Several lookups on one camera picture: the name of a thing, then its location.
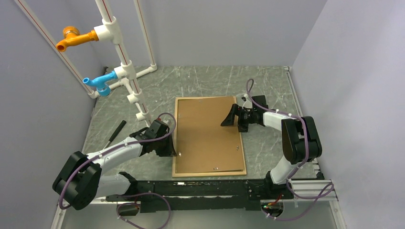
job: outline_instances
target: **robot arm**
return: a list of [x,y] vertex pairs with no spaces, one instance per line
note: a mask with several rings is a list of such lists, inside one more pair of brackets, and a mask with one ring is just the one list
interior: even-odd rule
[[168,132],[169,127],[164,122],[154,120],[150,127],[130,134],[109,148],[87,155],[77,151],[68,158],[52,188],[60,195],[73,172],[86,161],[92,160],[74,176],[64,195],[64,199],[76,210],[83,209],[97,197],[138,193],[138,182],[131,175],[125,172],[115,176],[102,175],[125,161],[153,150],[158,156],[176,156],[171,136],[154,141]]
[[[252,96],[252,99],[257,104],[268,109],[264,95]],[[307,129],[303,130],[302,124],[298,119],[279,114],[277,110],[267,112],[257,107],[255,104],[252,105],[252,108],[245,108],[233,104],[231,111],[221,123],[221,126],[234,125],[235,116],[238,116],[237,125],[239,132],[247,132],[249,124],[259,124],[281,131],[284,155],[277,166],[266,175],[267,182],[271,183],[271,185],[285,184],[289,174],[305,159],[304,131],[307,132],[308,136],[308,162],[322,154],[322,146],[315,122],[310,116],[302,117],[307,126]]]

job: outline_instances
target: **screwdriver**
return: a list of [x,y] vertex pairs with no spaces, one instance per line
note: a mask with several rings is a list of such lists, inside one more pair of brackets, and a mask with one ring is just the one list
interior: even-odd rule
[[127,122],[125,120],[122,120],[122,122],[119,124],[119,126],[115,129],[114,133],[111,135],[110,139],[108,140],[106,146],[103,148],[107,148],[110,146],[111,142],[116,138],[116,136],[118,135],[118,133],[122,130],[122,128],[125,126],[125,124],[127,124]]

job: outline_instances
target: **faucet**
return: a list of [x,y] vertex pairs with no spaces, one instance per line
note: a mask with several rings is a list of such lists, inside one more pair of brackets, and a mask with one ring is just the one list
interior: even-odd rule
[[80,35],[80,32],[76,27],[67,26],[64,28],[63,33],[64,39],[56,44],[56,48],[60,52],[66,51],[69,46],[76,46],[90,41],[98,41],[98,36],[94,30]]
[[100,96],[107,96],[110,94],[111,89],[106,82],[113,79],[118,79],[115,71],[112,71],[111,73],[105,74],[103,76],[96,77],[93,80],[84,78],[83,83],[92,87],[96,87]]

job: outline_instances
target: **gray marble surface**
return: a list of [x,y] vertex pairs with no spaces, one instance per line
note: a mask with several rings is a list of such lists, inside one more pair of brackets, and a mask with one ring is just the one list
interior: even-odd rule
[[[162,112],[174,114],[176,97],[236,96],[238,103],[245,93],[249,78],[255,80],[252,95],[266,95],[270,108],[297,114],[284,68],[282,66],[169,66],[138,78],[145,95],[146,105],[152,118]],[[87,134],[84,153],[101,150],[122,120],[127,124],[111,144],[116,144],[129,134],[145,127],[138,122],[134,104],[127,100],[124,87],[114,89],[96,103]],[[247,175],[229,177],[181,177],[171,176],[172,158],[158,157],[154,153],[129,160],[110,170],[106,175],[119,171],[130,173],[137,180],[185,180],[185,179],[247,179],[264,178],[283,156],[281,132],[259,125],[250,125],[248,133],[242,133]],[[295,178],[316,177],[311,163],[298,171]]]

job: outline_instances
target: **black handle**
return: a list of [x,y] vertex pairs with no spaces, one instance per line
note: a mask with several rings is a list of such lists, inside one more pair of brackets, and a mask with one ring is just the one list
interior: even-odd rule
[[125,120],[122,120],[122,122],[119,124],[119,126],[115,129],[114,133],[111,135],[110,139],[108,140],[109,142],[112,142],[118,133],[122,130],[122,128],[127,124]]

